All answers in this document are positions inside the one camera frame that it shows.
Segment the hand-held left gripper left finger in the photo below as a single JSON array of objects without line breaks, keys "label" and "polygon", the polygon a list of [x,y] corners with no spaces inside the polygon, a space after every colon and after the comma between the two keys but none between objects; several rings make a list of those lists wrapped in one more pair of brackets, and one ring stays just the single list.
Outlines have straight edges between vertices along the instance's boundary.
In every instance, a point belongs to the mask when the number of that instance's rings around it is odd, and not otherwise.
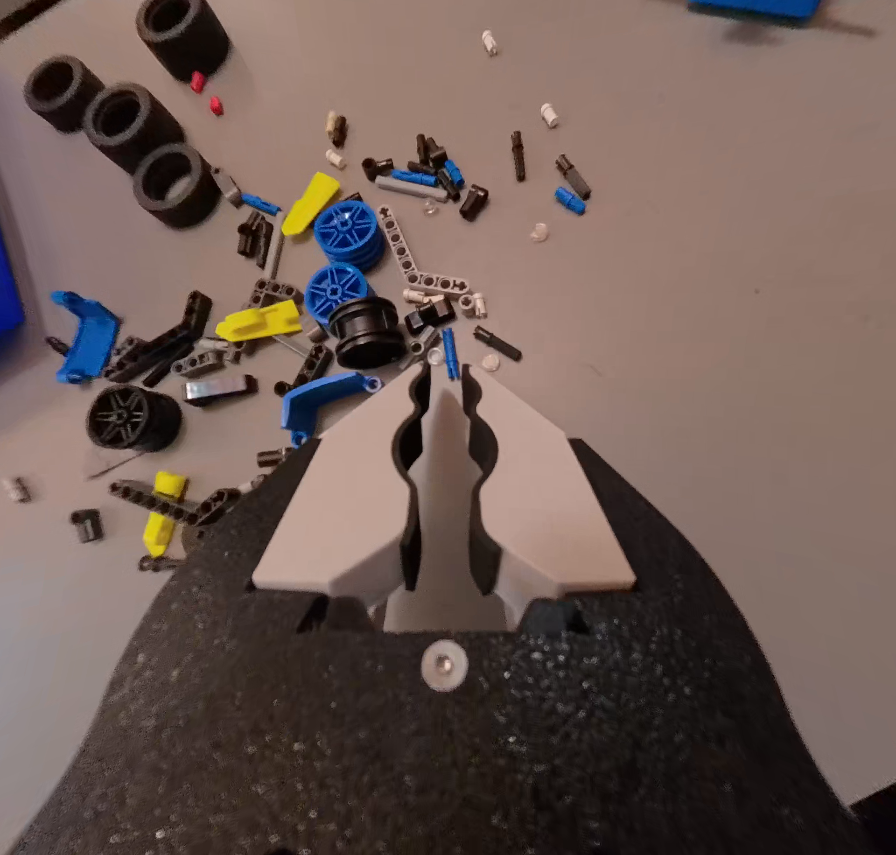
[{"label": "hand-held left gripper left finger", "polygon": [[415,364],[301,446],[303,473],[252,573],[258,590],[323,596],[364,609],[384,630],[386,605],[414,591],[422,535],[409,470],[423,451],[431,370]]}]

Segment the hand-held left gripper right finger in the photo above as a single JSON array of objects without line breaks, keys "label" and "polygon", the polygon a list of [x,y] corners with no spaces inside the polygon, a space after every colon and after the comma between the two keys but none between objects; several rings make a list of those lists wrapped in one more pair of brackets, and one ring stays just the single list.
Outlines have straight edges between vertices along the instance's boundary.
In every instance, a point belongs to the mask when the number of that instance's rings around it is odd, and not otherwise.
[{"label": "hand-held left gripper right finger", "polygon": [[516,629],[534,602],[631,592],[636,575],[566,433],[486,371],[462,368],[469,569]]}]

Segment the blue curved lego panel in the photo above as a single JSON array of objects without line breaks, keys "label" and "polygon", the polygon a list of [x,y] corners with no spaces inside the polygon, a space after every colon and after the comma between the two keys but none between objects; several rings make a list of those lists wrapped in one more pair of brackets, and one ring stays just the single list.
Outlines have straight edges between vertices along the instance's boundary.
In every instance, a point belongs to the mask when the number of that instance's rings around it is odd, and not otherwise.
[{"label": "blue curved lego panel", "polygon": [[100,302],[73,291],[56,290],[50,297],[78,321],[73,342],[56,371],[56,381],[78,385],[99,378],[115,345],[120,320]]},{"label": "blue curved lego panel", "polygon": [[282,398],[280,425],[289,432],[294,448],[303,446],[315,435],[318,413],[322,406],[359,393],[377,393],[382,379],[348,371],[300,385]]}]

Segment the black straight lego beam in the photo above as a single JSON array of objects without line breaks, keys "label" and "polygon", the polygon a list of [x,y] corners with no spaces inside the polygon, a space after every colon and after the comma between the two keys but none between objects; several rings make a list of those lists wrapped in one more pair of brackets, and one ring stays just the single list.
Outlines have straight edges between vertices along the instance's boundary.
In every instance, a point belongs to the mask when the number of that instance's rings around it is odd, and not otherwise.
[{"label": "black straight lego beam", "polygon": [[156,493],[151,485],[137,480],[113,481],[108,486],[108,492],[124,502],[194,528],[216,524],[242,497],[237,489],[218,489],[202,502],[195,503]]}]

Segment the yellow lego connector piece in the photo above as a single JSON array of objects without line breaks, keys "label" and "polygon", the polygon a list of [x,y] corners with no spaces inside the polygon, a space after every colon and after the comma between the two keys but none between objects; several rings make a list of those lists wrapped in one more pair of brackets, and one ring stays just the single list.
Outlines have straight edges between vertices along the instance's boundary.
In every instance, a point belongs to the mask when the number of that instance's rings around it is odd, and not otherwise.
[{"label": "yellow lego connector piece", "polygon": [[[183,475],[160,470],[153,485],[153,494],[180,503],[188,486],[188,479]],[[142,533],[142,543],[146,555],[151,560],[165,556],[175,533],[175,519],[161,513],[151,512]]]}]

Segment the dark smooth lego liftarm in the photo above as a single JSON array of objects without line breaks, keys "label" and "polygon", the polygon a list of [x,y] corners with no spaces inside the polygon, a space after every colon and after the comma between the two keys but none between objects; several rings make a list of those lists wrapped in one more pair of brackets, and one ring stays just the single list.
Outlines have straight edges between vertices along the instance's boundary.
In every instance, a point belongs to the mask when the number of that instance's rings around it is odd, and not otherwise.
[{"label": "dark smooth lego liftarm", "polygon": [[257,379],[249,374],[191,380],[183,384],[181,400],[189,406],[204,408],[218,401],[255,394]]}]

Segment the black lego wheel rim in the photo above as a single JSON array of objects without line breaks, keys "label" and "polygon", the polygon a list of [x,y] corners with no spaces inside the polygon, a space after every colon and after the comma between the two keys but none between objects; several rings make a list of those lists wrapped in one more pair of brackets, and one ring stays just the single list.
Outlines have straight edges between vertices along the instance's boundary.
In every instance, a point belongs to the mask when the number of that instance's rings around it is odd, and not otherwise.
[{"label": "black lego wheel rim", "polygon": [[122,384],[97,395],[85,426],[94,446],[158,453],[175,442],[182,422],[182,410],[173,397]]},{"label": "black lego wheel rim", "polygon": [[348,370],[382,368],[400,361],[407,353],[397,308],[383,297],[342,303],[330,313],[328,327],[337,340],[337,364]]}]

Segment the yellow lego panel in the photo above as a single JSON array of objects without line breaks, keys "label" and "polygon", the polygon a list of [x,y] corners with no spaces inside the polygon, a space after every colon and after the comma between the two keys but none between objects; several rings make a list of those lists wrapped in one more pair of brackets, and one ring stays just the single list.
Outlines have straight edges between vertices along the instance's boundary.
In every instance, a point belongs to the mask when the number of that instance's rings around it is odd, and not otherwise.
[{"label": "yellow lego panel", "polygon": [[303,195],[287,211],[281,232],[285,237],[297,236],[313,225],[318,214],[337,196],[341,183],[335,177],[317,172],[309,181]]},{"label": "yellow lego panel", "polygon": [[229,314],[220,321],[218,338],[240,343],[275,335],[298,334],[303,331],[300,310],[293,300],[272,303],[264,308],[247,308]]}]

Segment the blue lego wheel rim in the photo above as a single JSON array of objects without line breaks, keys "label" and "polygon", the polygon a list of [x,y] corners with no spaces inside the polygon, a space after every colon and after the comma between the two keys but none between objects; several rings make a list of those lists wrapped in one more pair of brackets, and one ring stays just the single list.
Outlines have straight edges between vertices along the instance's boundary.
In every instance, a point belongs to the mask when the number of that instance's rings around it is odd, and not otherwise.
[{"label": "blue lego wheel rim", "polygon": [[314,321],[327,327],[336,308],[374,294],[362,271],[352,264],[337,262],[312,274],[304,290],[304,304]]},{"label": "blue lego wheel rim", "polygon": [[348,264],[363,273],[385,253],[385,235],[375,210],[363,200],[349,199],[325,208],[316,217],[315,240],[332,264]]}]

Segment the black angled lego beam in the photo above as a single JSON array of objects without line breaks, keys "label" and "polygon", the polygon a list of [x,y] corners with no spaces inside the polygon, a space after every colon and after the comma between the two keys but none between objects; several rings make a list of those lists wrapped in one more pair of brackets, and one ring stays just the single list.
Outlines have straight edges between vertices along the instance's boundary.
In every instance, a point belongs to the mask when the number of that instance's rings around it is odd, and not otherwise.
[{"label": "black angled lego beam", "polygon": [[180,346],[193,345],[203,337],[211,306],[210,297],[199,290],[192,291],[179,323],[149,341],[127,335],[114,347],[101,378],[112,383],[130,383],[140,373],[159,366],[166,359],[174,359]]}]

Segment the grey angled lego beam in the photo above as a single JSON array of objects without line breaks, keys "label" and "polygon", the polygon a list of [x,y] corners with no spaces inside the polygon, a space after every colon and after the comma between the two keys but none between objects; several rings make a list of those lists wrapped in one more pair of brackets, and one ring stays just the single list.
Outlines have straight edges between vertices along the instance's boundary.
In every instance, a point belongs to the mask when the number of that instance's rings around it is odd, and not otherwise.
[{"label": "grey angled lego beam", "polygon": [[442,295],[452,300],[473,293],[469,282],[464,278],[420,270],[391,208],[387,204],[381,205],[375,209],[375,214],[385,242],[397,264],[399,276],[409,289],[428,296]]}]

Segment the black rubber lego tire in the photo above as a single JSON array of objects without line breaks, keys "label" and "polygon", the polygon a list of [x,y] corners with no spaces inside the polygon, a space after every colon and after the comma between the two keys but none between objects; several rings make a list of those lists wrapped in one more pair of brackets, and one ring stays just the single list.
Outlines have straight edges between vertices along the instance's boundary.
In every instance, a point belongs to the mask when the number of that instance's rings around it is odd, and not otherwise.
[{"label": "black rubber lego tire", "polygon": [[141,42],[176,80],[214,75],[230,54],[230,38],[207,0],[144,0],[135,17]]},{"label": "black rubber lego tire", "polygon": [[105,84],[72,55],[56,55],[37,65],[23,86],[28,108],[62,133],[82,129],[84,115]]},{"label": "black rubber lego tire", "polygon": [[144,86],[120,83],[102,89],[84,113],[84,133],[106,158],[133,175],[140,162],[166,144],[185,142],[185,131]]},{"label": "black rubber lego tire", "polygon": [[207,160],[186,143],[164,144],[145,156],[133,174],[133,195],[143,211],[175,230],[204,222],[221,199]]}]

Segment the blue plastic bins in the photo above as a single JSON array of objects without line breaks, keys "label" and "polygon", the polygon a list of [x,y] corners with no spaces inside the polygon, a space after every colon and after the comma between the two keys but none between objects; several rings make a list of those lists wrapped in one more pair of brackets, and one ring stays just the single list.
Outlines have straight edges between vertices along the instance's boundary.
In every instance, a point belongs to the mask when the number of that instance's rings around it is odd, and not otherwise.
[{"label": "blue plastic bins", "polygon": [[18,330],[25,322],[24,307],[10,262],[6,239],[1,232],[1,336]]}]

